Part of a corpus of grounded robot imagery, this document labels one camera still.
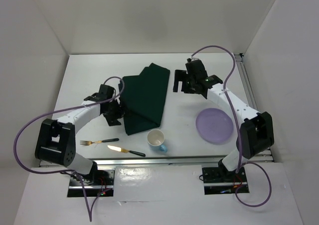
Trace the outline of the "dark green cloth placemat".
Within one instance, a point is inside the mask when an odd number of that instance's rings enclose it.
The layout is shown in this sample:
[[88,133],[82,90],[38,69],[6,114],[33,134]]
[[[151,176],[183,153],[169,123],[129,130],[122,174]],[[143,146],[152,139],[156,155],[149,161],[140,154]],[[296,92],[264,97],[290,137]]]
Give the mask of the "dark green cloth placemat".
[[170,70],[151,63],[139,75],[124,76],[119,89],[120,105],[124,109],[127,135],[145,132],[161,125]]

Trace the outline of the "gold knife black handle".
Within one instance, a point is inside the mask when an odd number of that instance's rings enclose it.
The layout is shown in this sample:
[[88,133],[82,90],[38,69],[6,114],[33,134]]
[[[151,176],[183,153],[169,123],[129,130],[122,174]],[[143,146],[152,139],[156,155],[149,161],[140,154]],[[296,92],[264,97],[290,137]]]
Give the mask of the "gold knife black handle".
[[108,145],[107,147],[113,151],[117,151],[117,152],[121,152],[121,153],[130,153],[130,154],[137,155],[140,157],[146,157],[146,155],[144,153],[141,153],[141,152],[128,150],[128,149],[124,149],[124,148],[120,148],[120,147],[112,146],[112,145]]

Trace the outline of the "gold fork black handle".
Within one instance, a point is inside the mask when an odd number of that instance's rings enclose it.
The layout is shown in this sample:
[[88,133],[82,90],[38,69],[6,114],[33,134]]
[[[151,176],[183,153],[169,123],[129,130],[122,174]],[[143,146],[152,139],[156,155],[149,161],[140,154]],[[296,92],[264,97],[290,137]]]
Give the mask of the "gold fork black handle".
[[99,141],[81,140],[81,141],[80,141],[80,145],[90,146],[90,145],[92,145],[92,144],[107,143],[107,142],[117,142],[117,141],[119,141],[118,138],[105,139],[105,140],[99,140]]

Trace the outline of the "blue mug white inside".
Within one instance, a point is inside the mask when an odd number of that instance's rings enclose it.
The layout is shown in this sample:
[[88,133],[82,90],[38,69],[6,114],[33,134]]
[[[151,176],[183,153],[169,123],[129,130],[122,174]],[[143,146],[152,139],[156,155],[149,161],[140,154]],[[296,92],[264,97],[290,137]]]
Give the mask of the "blue mug white inside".
[[164,144],[165,136],[161,130],[153,129],[149,131],[147,134],[147,143],[152,150],[167,153],[167,147]]

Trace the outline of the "purple plastic plate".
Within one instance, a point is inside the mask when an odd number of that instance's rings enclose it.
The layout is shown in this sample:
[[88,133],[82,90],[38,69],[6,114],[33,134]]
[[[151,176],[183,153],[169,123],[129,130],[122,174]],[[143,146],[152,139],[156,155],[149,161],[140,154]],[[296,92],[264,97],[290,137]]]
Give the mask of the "purple plastic plate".
[[200,137],[213,144],[227,142],[234,131],[230,116],[217,108],[202,110],[196,118],[195,126]]

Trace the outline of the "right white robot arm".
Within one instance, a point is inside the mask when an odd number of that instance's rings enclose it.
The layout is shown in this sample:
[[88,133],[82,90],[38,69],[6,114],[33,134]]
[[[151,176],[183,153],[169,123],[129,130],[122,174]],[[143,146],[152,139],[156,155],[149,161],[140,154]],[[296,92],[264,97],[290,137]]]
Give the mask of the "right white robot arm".
[[216,75],[209,76],[201,60],[188,59],[186,70],[175,71],[173,91],[202,95],[233,116],[236,148],[218,162],[217,175],[222,181],[229,181],[239,165],[274,144],[271,115],[248,106],[226,87],[225,81]]

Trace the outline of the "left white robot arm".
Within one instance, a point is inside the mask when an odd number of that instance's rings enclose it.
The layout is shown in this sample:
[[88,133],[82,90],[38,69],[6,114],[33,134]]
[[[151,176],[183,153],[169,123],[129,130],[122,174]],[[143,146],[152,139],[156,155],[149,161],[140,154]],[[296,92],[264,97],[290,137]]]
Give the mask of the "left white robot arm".
[[76,152],[76,134],[91,120],[103,115],[109,126],[120,125],[124,112],[115,97],[115,89],[100,85],[99,91],[86,97],[79,109],[58,119],[45,119],[35,149],[39,160],[61,165],[75,171],[88,185],[109,178],[109,173],[98,169],[95,161]]

